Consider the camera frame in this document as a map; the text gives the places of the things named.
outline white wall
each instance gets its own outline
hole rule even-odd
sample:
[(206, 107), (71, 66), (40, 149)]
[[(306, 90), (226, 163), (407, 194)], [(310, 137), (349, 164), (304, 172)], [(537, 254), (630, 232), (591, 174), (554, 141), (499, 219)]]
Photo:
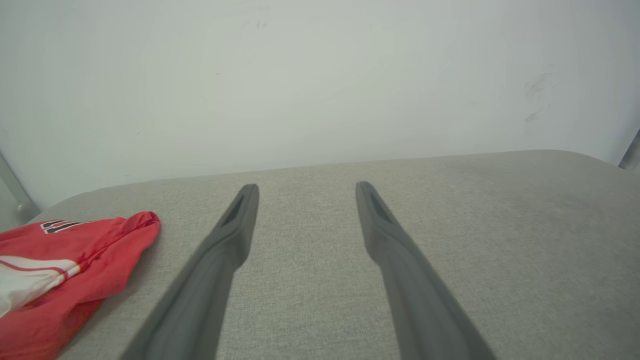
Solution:
[(2, 1), (0, 151), (42, 208), (149, 179), (564, 149), (640, 127), (637, 0)]

